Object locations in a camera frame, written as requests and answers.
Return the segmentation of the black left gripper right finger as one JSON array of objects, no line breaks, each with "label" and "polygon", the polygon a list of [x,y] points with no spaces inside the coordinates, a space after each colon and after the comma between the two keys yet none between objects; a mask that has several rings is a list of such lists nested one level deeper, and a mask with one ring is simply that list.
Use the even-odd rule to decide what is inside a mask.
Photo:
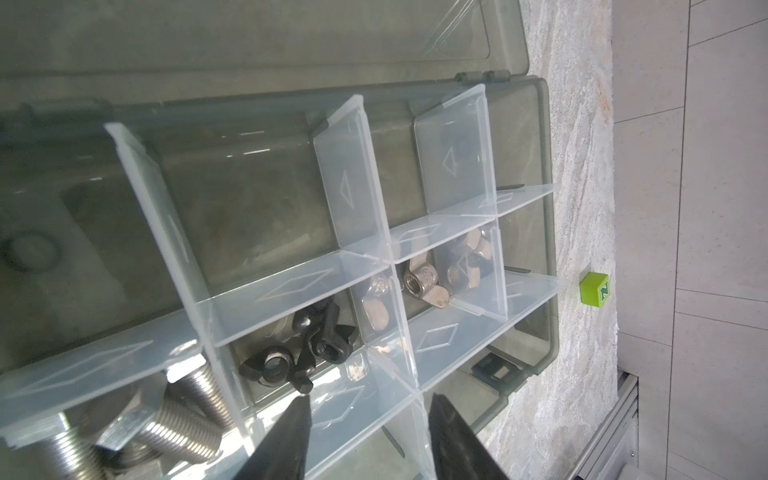
[{"label": "black left gripper right finger", "polygon": [[433,395],[428,426],[437,479],[508,479],[445,395]]}]

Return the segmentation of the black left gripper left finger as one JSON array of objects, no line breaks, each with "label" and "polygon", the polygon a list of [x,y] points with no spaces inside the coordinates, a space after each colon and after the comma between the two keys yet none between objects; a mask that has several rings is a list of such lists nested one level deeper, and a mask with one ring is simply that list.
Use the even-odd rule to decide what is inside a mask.
[{"label": "black left gripper left finger", "polygon": [[298,396],[292,400],[234,479],[303,479],[311,428],[310,397]]}]

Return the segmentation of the black wing nut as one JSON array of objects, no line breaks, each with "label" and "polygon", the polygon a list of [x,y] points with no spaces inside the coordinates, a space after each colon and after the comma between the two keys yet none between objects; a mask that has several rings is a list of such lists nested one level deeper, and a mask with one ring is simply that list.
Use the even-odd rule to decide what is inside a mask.
[{"label": "black wing nut", "polygon": [[269,388],[289,383],[300,394],[308,395],[314,388],[311,375],[316,367],[310,347],[304,346],[295,358],[287,347],[272,345],[243,361],[238,373],[246,380]]},{"label": "black wing nut", "polygon": [[331,364],[344,363],[359,337],[355,325],[339,324],[341,309],[332,297],[312,305],[309,345],[316,358]]},{"label": "black wing nut", "polygon": [[292,330],[296,335],[303,335],[318,329],[324,321],[327,308],[309,305],[294,313]]}]

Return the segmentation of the silver hex bolt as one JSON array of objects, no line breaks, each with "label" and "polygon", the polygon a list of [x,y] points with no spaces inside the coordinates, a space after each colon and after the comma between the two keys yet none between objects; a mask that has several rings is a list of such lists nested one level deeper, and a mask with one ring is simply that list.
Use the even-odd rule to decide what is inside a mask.
[{"label": "silver hex bolt", "polygon": [[165,394],[164,385],[131,385],[85,408],[79,427],[98,447],[119,451],[138,442],[190,464],[213,460],[223,431],[215,423]]}]

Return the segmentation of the silver wing nut front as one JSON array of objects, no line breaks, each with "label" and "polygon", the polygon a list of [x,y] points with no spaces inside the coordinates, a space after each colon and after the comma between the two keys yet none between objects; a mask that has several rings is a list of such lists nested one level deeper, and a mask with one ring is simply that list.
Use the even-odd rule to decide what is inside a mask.
[{"label": "silver wing nut front", "polygon": [[451,294],[439,284],[438,271],[429,261],[428,251],[407,261],[403,278],[405,289],[415,298],[438,309],[449,305]]}]

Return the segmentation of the silver wing nut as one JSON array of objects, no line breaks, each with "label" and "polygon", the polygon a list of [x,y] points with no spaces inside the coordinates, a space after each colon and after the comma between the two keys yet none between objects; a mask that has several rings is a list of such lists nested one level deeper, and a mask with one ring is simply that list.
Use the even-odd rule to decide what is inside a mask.
[{"label": "silver wing nut", "polygon": [[370,325],[377,332],[385,330],[390,322],[389,310],[385,304],[388,293],[388,280],[379,274],[370,279],[368,290],[362,298],[364,312]]},{"label": "silver wing nut", "polygon": [[403,278],[405,289],[415,298],[438,309],[449,305],[451,294],[439,284],[438,271],[429,261],[428,251],[407,261]]}]

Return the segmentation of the green plastic organizer box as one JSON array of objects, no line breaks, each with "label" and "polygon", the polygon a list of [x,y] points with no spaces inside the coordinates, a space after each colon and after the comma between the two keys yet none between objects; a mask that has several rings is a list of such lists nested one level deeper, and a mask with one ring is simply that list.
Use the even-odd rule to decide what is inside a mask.
[{"label": "green plastic organizer box", "polygon": [[[304,478],[433,478],[433,395],[480,431],[558,353],[529,68],[517,1],[3,2],[2,477],[233,479],[309,396]],[[475,228],[490,261],[463,251]],[[404,286],[426,251],[444,309]],[[308,395],[240,376],[310,347],[294,313],[328,297],[359,331],[344,363],[315,357]],[[83,434],[145,383],[207,418],[166,379],[198,354],[235,422],[213,460]]]}]

